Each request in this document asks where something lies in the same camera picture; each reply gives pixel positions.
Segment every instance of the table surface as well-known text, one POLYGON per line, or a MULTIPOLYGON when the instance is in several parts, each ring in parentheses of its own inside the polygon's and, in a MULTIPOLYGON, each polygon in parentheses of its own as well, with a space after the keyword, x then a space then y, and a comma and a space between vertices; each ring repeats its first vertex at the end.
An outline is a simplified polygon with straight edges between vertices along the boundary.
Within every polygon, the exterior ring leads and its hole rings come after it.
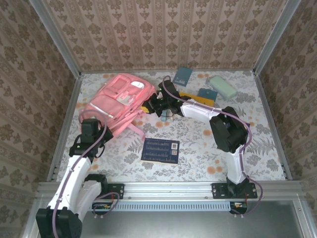
MULTIPOLYGON (((156 88, 163 77, 174 78, 176 72, 140 72, 134 75, 151 82, 156 88)), ((219 94, 215 107, 233 107, 238 116, 250 124, 251 145, 244 155, 245 171, 256 180, 285 180, 280 159, 271 135, 259 92, 251 71, 195 71, 186 87, 179 91, 197 95, 200 88, 212 89, 207 79, 219 75, 237 90, 237 96, 226 101, 219 94)), ((60 163, 57 181, 65 173, 69 148, 80 133, 78 112, 90 101, 98 89, 114 74, 82 74, 83 80, 72 124, 60 163)), ((139 135, 125 129, 117 138, 107 142, 103 155, 94 159, 89 173, 105 174, 108 181, 216 181, 227 175, 224 152, 216 148, 210 125, 174 116, 173 122, 162 122, 155 114, 142 115, 134 124, 148 138, 180 141, 178 165, 141 162, 143 141, 139 135)))

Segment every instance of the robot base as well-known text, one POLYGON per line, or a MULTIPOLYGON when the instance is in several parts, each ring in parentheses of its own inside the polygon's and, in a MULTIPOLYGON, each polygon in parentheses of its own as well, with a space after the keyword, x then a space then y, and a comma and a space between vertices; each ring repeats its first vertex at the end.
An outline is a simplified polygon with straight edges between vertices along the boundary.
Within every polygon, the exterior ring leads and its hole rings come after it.
POLYGON ((257 190, 254 183, 244 179, 239 184, 234 184, 227 178, 227 182, 212 183, 212 196, 214 199, 230 198, 257 198, 257 190))

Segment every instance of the metal frame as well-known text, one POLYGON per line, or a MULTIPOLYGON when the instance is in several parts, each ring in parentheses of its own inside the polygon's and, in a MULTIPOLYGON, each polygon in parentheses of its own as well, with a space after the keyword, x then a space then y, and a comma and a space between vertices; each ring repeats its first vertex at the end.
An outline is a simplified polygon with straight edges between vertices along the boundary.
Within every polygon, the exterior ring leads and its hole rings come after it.
POLYGON ((51 163, 51 167, 50 167, 50 171, 47 177, 47 181, 51 181, 53 176, 54 176, 54 171, 56 166, 60 163, 62 157, 63 157, 63 153, 64 153, 64 149, 65 149, 65 145, 67 142, 67 137, 68 137, 68 133, 69 133, 69 129, 71 126, 71 122, 73 119, 73 115, 74 115, 74 111, 75 111, 75 107, 76 107, 76 103, 77 103, 77 99, 80 93, 80 89, 81 89, 81 83, 82 83, 82 79, 78 79, 75 81, 75 85, 73 88, 73 92, 71 94, 69 103, 68 103, 68 108, 66 111, 66 115, 64 118, 64 122, 63 122, 63 126, 61 128, 60 134, 59 134, 59 138, 57 141, 57 145, 55 148, 55 152, 53 155, 53 159, 52 159, 52 163, 51 163))
MULTIPOLYGON (((192 202, 192 204, 212 204, 223 201, 241 201, 241 199, 213 199, 211 184, 219 181, 207 182, 124 182, 124 204, 144 204, 145 202, 162 203, 192 202)), ((309 208, 305 202, 305 195, 299 181, 260 181, 264 189, 263 201, 293 201, 297 217, 304 237, 316 237, 309 208)), ((37 238, 39 230, 35 221, 35 214, 39 208, 45 208, 54 196, 59 182, 41 182, 30 212, 30 217, 23 238, 37 238)))
POLYGON ((63 35, 56 28, 56 25, 51 17, 50 12, 46 9, 45 1, 42 0, 30 0, 31 5, 43 22, 47 32, 50 34, 58 51, 63 56, 66 64, 68 65, 70 71, 74 75, 75 79, 80 77, 80 66, 76 62, 75 58, 72 56, 71 49, 68 47, 67 43, 64 41, 63 35))
MULTIPOLYGON (((93 73, 151 73, 151 72, 176 72, 178 69, 133 69, 133 70, 101 70, 101 71, 83 71, 83 74, 93 74, 93 73)), ((203 71, 203 72, 217 72, 217 71, 252 71, 252 68, 193 68, 193 72, 203 71)))
POLYGON ((269 39, 265 43, 265 46, 263 47, 263 50, 261 51, 259 58, 254 65, 254 70, 258 74, 260 74, 266 61, 268 60, 269 56, 273 52, 277 42, 281 38, 286 26, 288 25, 289 21, 291 20, 293 14, 296 11, 300 2, 301 2, 301 0, 289 0, 285 4, 285 7, 279 16, 269 39))
POLYGON ((273 140, 275 143, 277 154, 282 162, 282 165, 283 165, 284 170, 285 170, 284 172, 286 174, 287 179, 292 180, 293 178, 291 175, 291 171, 288 167, 288 163, 287 163, 287 160, 286 160, 286 157, 284 154, 284 150, 283 150, 281 141, 279 139, 278 132, 277 132, 274 120, 273 120, 273 116, 272 116, 271 110, 269 109, 269 105, 268 105, 268 102, 267 102, 267 99, 265 96, 265 92, 264 92, 264 89, 263 89, 263 86, 262 86, 262 83, 261 83, 261 80, 260 80, 258 73, 254 73, 254 79, 255 79, 256 84, 257 84, 257 88, 258 88, 259 95, 260 95, 262 105, 264 108, 264 112, 265 112, 265 115, 266 115, 266 118, 268 121, 268 125, 271 129, 271 133, 272 133, 272 137, 273 137, 273 140))

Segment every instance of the navy blue card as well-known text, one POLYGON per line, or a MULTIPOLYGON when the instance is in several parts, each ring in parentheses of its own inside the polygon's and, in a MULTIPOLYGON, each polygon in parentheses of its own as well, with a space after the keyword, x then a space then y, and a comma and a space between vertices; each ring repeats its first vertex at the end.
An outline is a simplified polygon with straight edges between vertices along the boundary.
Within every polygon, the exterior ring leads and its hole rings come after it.
POLYGON ((178 164, 179 141, 145 138, 141 161, 178 164))
POLYGON ((173 83, 186 87, 192 72, 193 70, 190 68, 180 67, 176 72, 173 83))

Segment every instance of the small blue book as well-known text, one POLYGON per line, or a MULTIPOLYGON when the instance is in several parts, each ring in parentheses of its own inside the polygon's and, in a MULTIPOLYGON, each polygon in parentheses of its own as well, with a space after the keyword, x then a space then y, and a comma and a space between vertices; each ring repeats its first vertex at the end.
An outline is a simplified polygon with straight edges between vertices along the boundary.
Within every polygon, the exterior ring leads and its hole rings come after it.
POLYGON ((215 92, 211 89, 201 88, 201 89, 199 89, 197 96, 202 97, 202 98, 211 99, 215 102, 216 98, 217 98, 217 94, 218 94, 217 92, 215 92))
POLYGON ((173 83, 186 87, 192 72, 193 70, 190 68, 179 67, 173 79, 173 83))

